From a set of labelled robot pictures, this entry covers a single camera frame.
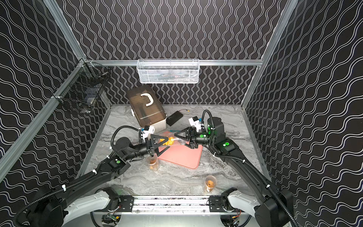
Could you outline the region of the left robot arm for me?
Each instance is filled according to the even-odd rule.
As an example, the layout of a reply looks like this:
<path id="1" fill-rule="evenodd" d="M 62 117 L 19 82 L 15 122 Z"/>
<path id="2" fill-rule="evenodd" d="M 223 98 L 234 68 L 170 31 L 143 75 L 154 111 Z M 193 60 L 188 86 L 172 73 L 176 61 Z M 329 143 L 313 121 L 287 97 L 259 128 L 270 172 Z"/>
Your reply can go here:
<path id="1" fill-rule="evenodd" d="M 139 143 L 134 145 L 127 137 L 115 139 L 117 133 L 129 126 L 116 129 L 111 137 L 111 154 L 102 160 L 97 167 L 76 180 L 55 187 L 49 192 L 39 191 L 34 200 L 21 208 L 14 216 L 16 227 L 60 227 L 65 218 L 71 213 L 66 209 L 78 198 L 94 188 L 118 178 L 129 167 L 129 160 L 148 155 L 157 156 L 159 147 L 168 142 L 168 137 L 150 134 L 142 138 L 141 130 L 131 127 L 138 132 Z"/>

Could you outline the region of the pink plastic tray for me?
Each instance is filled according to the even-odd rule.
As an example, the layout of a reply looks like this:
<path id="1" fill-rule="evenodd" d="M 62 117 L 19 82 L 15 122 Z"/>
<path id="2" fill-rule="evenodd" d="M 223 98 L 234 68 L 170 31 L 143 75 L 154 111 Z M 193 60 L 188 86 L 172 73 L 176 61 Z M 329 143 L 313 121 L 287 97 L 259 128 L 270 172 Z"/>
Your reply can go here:
<path id="1" fill-rule="evenodd" d="M 170 146 L 158 158 L 189 169 L 196 169 L 199 166 L 203 147 L 199 145 L 196 149 L 190 149 L 184 145 Z"/>

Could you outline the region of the clear jar yellow cookies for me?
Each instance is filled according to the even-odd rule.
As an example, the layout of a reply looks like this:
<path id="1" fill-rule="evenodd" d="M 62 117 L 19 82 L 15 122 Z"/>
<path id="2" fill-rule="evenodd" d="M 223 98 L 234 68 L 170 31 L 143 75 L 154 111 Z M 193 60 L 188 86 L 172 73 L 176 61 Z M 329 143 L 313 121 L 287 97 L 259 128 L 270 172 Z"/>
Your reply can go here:
<path id="1" fill-rule="evenodd" d="M 175 137 L 174 132 L 165 131 L 162 134 L 159 134 L 161 137 L 167 137 L 168 141 L 166 143 L 163 143 L 162 147 L 168 147 L 168 146 L 179 146 L 179 145 L 185 145 L 187 144 L 186 141 Z"/>

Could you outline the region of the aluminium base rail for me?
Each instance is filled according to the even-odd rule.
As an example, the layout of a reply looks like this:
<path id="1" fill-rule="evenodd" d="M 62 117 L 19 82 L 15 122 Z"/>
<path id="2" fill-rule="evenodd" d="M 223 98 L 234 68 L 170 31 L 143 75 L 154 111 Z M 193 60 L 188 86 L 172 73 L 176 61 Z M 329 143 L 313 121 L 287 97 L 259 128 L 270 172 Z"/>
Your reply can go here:
<path id="1" fill-rule="evenodd" d="M 252 196 L 234 191 L 228 196 L 127 196 L 111 201 L 105 192 L 83 197 L 65 210 L 66 220 L 90 212 L 132 215 L 217 215 L 247 213 L 252 216 L 262 204 Z"/>

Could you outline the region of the clear jar near rail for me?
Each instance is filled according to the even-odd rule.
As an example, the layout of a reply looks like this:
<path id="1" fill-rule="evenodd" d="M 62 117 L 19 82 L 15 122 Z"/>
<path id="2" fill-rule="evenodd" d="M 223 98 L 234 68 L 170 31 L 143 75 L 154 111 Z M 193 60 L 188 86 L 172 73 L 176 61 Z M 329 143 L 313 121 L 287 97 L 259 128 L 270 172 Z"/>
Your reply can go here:
<path id="1" fill-rule="evenodd" d="M 214 176 L 207 176 L 204 180 L 204 191 L 212 192 L 217 185 L 217 179 Z"/>

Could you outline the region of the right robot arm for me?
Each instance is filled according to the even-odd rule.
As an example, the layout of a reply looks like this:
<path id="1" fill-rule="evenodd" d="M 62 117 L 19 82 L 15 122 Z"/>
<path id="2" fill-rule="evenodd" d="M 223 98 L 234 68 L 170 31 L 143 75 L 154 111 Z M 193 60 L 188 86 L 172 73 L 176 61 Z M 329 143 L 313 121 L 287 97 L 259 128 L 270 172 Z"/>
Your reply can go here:
<path id="1" fill-rule="evenodd" d="M 209 115 L 207 121 L 201 118 L 198 125 L 176 132 L 175 137 L 186 141 L 190 149 L 206 148 L 231 166 L 254 193 L 251 197 L 231 188 L 222 195 L 222 209 L 241 210 L 254 217 L 261 227 L 283 227 L 288 223 L 297 227 L 293 195 L 287 189 L 279 189 L 247 159 L 239 146 L 227 137 L 221 118 L 213 117 L 209 110 L 203 111 L 203 115 L 206 114 Z"/>

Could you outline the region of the white box brown lid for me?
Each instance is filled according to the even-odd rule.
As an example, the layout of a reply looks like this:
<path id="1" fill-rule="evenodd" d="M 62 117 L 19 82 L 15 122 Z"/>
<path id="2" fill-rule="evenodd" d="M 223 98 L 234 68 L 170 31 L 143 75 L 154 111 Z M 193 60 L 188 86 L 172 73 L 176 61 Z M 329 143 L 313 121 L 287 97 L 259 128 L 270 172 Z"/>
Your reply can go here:
<path id="1" fill-rule="evenodd" d="M 141 128 L 153 126 L 155 132 L 166 129 L 166 112 L 156 94 L 148 85 L 136 87 L 126 92 L 131 108 Z"/>

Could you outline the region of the black battery pack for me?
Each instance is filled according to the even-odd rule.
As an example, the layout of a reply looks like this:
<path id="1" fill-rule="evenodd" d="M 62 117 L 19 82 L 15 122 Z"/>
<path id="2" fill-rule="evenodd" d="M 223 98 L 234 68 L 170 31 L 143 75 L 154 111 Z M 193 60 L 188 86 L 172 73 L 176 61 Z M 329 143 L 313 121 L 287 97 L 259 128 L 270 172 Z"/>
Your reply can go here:
<path id="1" fill-rule="evenodd" d="M 180 111 L 176 111 L 176 112 L 174 112 L 173 114 L 171 114 L 170 116 L 167 117 L 166 124 L 169 125 L 169 126 L 172 126 L 177 121 L 179 121 L 182 117 L 183 117 L 183 114 Z"/>

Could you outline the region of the white mesh wall basket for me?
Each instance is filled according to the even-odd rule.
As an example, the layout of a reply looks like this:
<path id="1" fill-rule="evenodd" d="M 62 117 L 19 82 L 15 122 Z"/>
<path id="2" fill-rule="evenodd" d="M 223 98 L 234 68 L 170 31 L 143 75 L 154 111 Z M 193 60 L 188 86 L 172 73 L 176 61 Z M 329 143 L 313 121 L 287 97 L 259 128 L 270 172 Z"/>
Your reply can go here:
<path id="1" fill-rule="evenodd" d="M 143 84 L 196 84 L 199 59 L 139 59 L 137 73 Z"/>

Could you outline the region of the clear jar dark cookies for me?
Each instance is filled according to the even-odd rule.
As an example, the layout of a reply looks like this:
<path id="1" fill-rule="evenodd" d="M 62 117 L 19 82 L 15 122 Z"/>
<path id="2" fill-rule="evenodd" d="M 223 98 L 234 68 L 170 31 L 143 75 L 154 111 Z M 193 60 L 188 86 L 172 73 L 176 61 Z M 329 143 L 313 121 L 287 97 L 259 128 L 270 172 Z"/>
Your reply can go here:
<path id="1" fill-rule="evenodd" d="M 157 171 L 159 169 L 159 162 L 157 155 L 147 157 L 146 163 L 150 168 L 150 170 L 152 171 Z"/>

